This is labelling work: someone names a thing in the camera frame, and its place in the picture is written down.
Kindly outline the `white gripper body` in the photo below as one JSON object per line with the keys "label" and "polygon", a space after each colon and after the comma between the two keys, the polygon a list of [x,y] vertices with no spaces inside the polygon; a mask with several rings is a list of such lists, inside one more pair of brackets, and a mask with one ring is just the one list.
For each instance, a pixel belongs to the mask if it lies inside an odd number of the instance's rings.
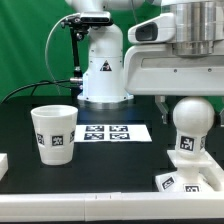
{"label": "white gripper body", "polygon": [[224,43],[202,57],[178,57],[170,44],[131,47],[124,59],[125,89],[134,95],[223,96]]}

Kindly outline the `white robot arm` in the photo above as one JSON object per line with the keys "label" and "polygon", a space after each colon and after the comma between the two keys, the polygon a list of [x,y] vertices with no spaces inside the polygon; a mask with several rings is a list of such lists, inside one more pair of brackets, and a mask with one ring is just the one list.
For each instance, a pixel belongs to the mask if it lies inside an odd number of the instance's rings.
{"label": "white robot arm", "polygon": [[[76,22],[89,29],[89,66],[78,100],[110,108],[135,95],[165,98],[224,96],[224,0],[65,0]],[[132,47],[121,54],[122,33],[109,24],[112,10],[148,1],[161,14],[128,30]]]}

